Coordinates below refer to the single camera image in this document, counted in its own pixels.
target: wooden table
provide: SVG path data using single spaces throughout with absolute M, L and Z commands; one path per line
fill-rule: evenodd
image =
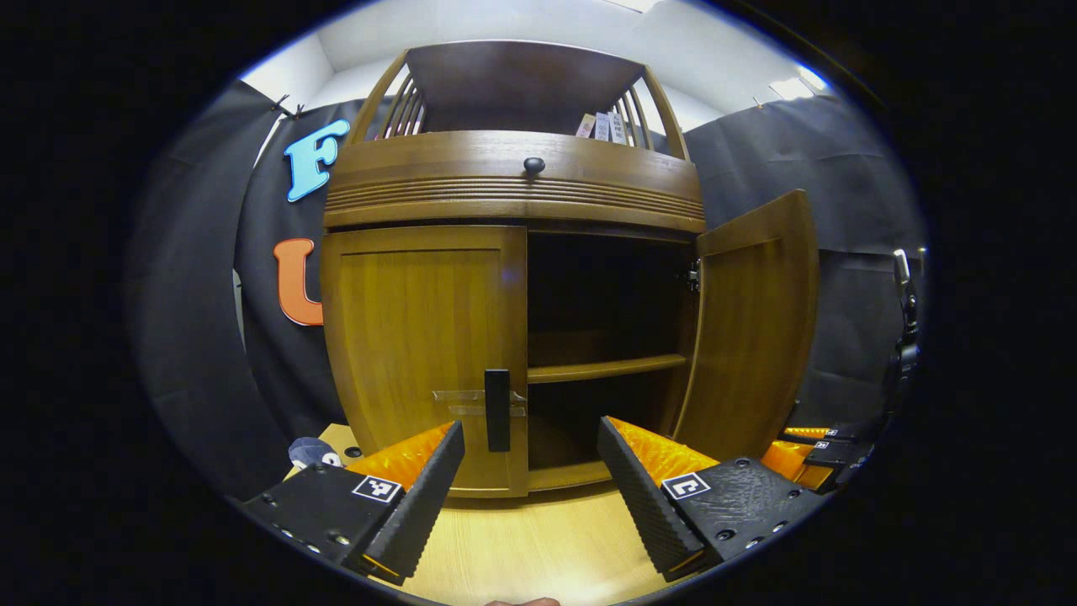
M 344 455 L 355 446 L 348 427 L 330 425 L 320 438 L 345 465 L 355 461 Z M 447 499 L 415 577 L 401 589 L 460 606 L 536 597 L 587 606 L 670 584 L 647 559 L 620 493 L 601 482 L 524 498 Z

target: drawer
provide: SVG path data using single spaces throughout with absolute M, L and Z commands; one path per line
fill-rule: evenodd
M 523 169 L 528 157 L 546 167 Z M 569 219 L 704 230 L 696 165 L 549 132 L 457 130 L 344 146 L 326 227 L 421 219 Z

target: black curtain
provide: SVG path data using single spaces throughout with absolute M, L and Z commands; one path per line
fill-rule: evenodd
M 234 82 L 163 152 L 125 266 L 126 328 L 149 399 L 213 488 L 239 498 L 290 467 L 243 356 L 232 274 L 243 191 L 279 115 L 271 105 Z
M 819 316 L 789 423 L 826 426 L 879 414 L 885 365 L 901 332 L 893 250 L 906 249 L 919 273 L 918 249 L 926 245 L 898 160 L 852 108 L 825 96 L 739 111 L 684 137 L 708 227 L 793 188 L 811 201 Z M 921 295 L 924 282 L 917 283 Z
M 391 102 L 392 97 L 382 99 L 370 130 L 381 124 Z M 354 122 L 362 105 L 363 99 L 356 99 L 282 121 L 254 167 L 243 199 L 235 266 L 241 282 L 247 357 L 267 410 L 288 440 L 317 437 L 330 423 L 347 424 L 347 420 L 333 382 L 324 330 L 293 323 L 280 308 L 272 250 L 291 238 L 314 242 L 307 256 L 306 287 L 311 300 L 321 300 L 322 214 L 328 193 L 328 185 L 323 185 L 289 202 L 292 172 L 284 149 L 337 119 Z M 337 137 L 338 150 L 346 138 Z M 333 165 L 322 169 L 332 175 Z M 284 451 L 281 456 L 286 460 Z

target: book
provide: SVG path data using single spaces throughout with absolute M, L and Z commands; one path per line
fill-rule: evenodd
M 628 139 L 625 138 L 625 121 L 615 111 L 610 112 L 610 140 L 615 143 L 628 144 Z
M 595 114 L 595 138 L 600 141 L 610 140 L 610 114 L 601 111 Z
M 584 137 L 585 139 L 591 136 L 591 127 L 595 126 L 595 116 L 589 113 L 584 114 L 584 118 L 579 121 L 579 128 L 576 129 L 577 137 Z

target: blue plush toy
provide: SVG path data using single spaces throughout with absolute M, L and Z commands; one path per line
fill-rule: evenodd
M 333 447 L 318 438 L 299 438 L 292 442 L 288 448 L 288 457 L 292 460 L 292 465 L 299 469 L 306 469 L 308 465 L 316 463 L 344 467 L 340 455 L 336 454 Z

